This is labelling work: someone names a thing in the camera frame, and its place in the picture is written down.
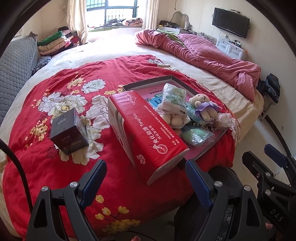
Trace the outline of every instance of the white curtain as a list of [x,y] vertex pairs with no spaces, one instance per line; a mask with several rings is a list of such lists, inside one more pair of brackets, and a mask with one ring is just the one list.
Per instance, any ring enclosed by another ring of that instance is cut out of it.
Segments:
[[148,0],[145,28],[156,29],[159,1],[160,0]]
[[83,44],[87,41],[86,0],[68,0],[67,25],[71,31],[77,31]]

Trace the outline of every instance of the red box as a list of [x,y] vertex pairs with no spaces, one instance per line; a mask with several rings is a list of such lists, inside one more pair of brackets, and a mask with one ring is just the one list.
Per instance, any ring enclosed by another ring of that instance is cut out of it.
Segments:
[[108,115],[117,139],[148,185],[173,169],[189,150],[135,91],[110,96]]

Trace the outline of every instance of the gray quilted cushion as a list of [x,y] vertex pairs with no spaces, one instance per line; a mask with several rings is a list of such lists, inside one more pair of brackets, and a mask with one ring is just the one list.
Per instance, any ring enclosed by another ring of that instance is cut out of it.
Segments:
[[37,35],[12,41],[0,58],[0,125],[40,57]]

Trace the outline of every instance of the flat screen tv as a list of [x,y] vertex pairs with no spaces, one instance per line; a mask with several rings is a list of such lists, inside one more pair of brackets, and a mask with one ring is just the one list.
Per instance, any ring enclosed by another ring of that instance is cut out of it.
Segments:
[[250,26],[250,19],[236,12],[215,7],[212,25],[246,38]]

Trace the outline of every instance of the windowsill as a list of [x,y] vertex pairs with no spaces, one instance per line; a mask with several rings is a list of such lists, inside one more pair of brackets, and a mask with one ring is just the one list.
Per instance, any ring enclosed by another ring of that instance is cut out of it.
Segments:
[[142,28],[142,26],[140,26],[140,27],[131,27],[131,26],[110,26],[110,27],[105,27],[105,28],[89,28],[89,32],[107,31],[107,30],[116,29],[116,28]]

